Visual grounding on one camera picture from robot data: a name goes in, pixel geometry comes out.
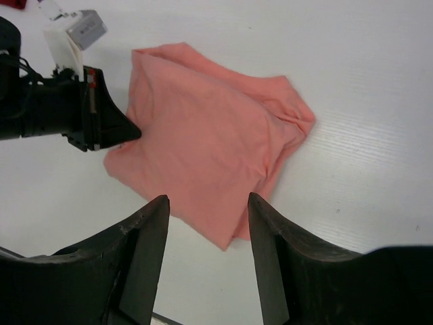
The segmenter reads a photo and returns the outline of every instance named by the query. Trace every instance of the table surface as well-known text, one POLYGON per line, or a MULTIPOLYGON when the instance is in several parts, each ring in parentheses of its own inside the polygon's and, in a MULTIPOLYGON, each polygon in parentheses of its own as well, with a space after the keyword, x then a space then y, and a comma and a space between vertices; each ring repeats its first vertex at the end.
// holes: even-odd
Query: table surface
MULTIPOLYGON (((429 0, 75 0, 109 33, 84 53, 127 107, 130 52, 186 41, 254 76, 287 75, 317 115, 272 204, 340 246, 433 243, 433 2, 429 0)), ((28 1, 0 8, 22 55, 53 68, 47 20, 28 1)), ((0 142, 0 246, 52 254, 128 217, 142 198, 106 175, 105 152, 60 136, 0 142)), ((187 325, 262 324, 250 243, 226 253, 170 220, 155 312, 187 325)))

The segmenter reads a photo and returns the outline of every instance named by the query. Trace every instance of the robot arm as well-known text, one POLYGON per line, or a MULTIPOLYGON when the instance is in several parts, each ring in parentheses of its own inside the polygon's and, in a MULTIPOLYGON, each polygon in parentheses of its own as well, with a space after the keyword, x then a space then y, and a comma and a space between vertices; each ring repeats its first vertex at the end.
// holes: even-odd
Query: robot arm
MULTIPOLYGON (((45 13, 56 16, 52 9, 45 13)), ((20 57, 20 31, 0 17, 0 139, 61 134, 85 152, 140 138, 111 100, 102 70, 81 62, 80 50, 104 34, 105 25, 92 11, 60 13, 45 31, 57 64, 51 78, 20 57), (26 75, 20 77, 20 70, 26 75)))

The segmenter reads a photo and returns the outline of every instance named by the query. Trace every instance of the pink cloth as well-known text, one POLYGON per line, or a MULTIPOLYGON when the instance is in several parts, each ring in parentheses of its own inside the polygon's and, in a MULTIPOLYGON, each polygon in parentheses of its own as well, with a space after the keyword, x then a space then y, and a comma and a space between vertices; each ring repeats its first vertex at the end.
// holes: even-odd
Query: pink cloth
POLYGON ((254 78, 188 44, 138 49, 127 116, 141 139, 108 152, 108 174, 225 250, 250 238, 250 192, 269 198, 315 117, 285 77, 254 78))

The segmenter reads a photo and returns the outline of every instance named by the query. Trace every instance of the cable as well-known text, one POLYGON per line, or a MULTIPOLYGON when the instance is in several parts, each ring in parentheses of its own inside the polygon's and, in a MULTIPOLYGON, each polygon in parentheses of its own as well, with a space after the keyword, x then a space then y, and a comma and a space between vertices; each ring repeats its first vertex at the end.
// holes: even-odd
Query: cable
POLYGON ((38 83, 38 79, 43 79, 43 78, 39 73, 37 73, 36 71, 34 71, 31 68, 28 61, 24 58, 14 57, 14 56, 11 56, 9 54, 4 53, 4 54, 0 54, 0 63, 4 63, 8 66, 20 68, 20 69, 24 70, 25 72, 27 72, 27 75, 30 77, 30 80, 27 82, 28 84, 30 84, 30 88, 26 94, 26 97, 24 98, 24 101, 23 101, 19 111, 17 111, 14 114, 7 114, 7 115, 0 114, 0 118, 6 118, 6 119, 18 118, 26 112, 28 100, 30 99, 32 92, 38 83))

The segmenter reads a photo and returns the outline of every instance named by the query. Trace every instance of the white surface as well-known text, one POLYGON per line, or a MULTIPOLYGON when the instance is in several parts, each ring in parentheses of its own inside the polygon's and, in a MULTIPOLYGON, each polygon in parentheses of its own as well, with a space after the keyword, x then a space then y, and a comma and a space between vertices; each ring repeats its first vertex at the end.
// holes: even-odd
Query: white surface
MULTIPOLYGON (((107 24, 84 57, 121 108, 137 47, 187 41, 240 72, 288 75, 318 124, 289 159, 274 206, 356 251, 433 243, 432 1, 58 2, 96 9, 107 24)), ((49 74, 35 3, 0 13, 20 28, 22 55, 49 74)), ((0 246, 50 254, 141 207, 103 156, 61 137, 0 142, 0 246)), ((155 311, 185 325, 262 324, 250 244, 222 253, 171 219, 155 311)))
POLYGON ((156 319, 152 318, 150 325, 166 325, 166 324, 161 322, 160 320, 156 320, 156 319))

